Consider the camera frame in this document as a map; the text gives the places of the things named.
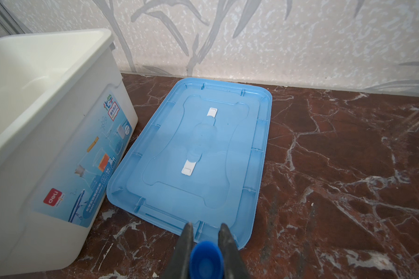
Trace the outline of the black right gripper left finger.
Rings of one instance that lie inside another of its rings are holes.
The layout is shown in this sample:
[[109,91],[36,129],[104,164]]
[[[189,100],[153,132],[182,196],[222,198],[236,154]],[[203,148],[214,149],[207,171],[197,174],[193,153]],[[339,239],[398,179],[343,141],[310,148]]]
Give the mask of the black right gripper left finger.
[[194,245],[193,226],[187,223],[176,243],[166,269],[161,274],[162,279],[189,279],[190,255]]

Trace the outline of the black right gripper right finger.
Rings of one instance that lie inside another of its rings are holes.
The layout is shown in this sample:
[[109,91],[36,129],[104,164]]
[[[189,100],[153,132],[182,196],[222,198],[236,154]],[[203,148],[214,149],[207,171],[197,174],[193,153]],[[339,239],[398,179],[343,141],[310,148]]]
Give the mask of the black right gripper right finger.
[[242,260],[233,235],[225,223],[221,224],[218,233],[218,247],[223,257],[224,279],[250,279],[250,274]]

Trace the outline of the blue capped test tube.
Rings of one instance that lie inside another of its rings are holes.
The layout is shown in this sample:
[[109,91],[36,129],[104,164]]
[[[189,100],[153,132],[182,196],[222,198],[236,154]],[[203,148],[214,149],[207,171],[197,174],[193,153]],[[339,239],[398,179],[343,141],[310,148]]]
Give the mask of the blue capped test tube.
[[223,279],[224,262],[221,250],[211,241],[198,243],[189,262],[191,279]]

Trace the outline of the white plastic storage bin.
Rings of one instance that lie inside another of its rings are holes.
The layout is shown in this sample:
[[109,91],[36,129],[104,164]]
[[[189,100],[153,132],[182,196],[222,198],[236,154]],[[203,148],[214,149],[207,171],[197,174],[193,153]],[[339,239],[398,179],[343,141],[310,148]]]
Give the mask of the white plastic storage bin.
[[79,255],[138,117],[108,29],[0,38],[0,276]]

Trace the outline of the blue plastic bin lid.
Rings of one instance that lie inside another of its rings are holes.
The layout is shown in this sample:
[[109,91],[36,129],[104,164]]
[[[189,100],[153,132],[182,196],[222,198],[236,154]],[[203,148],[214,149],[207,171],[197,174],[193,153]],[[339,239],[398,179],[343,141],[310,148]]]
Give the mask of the blue plastic bin lid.
[[262,87],[178,81],[107,185],[113,205],[174,234],[216,242],[226,224],[248,243],[258,204],[272,110]]

